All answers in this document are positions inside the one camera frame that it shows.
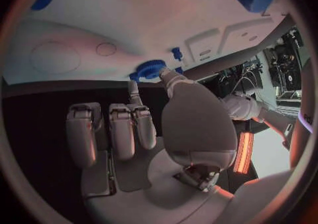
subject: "orange light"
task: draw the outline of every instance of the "orange light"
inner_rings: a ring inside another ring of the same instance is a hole
[[[241,132],[240,142],[234,164],[234,172],[246,174],[250,167],[254,134],[250,132]]]

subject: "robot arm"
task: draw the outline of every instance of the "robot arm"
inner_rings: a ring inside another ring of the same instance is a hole
[[[263,102],[243,93],[228,95],[223,99],[223,103],[232,120],[253,119],[256,122],[264,122],[284,138],[284,146],[287,147],[286,142],[290,142],[292,138],[295,123],[291,118],[270,110]]]

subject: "glowing heater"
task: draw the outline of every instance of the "glowing heater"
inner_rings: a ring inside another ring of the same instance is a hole
[[[246,174],[250,167],[253,151],[254,134],[241,132],[240,142],[234,164],[234,172]]]

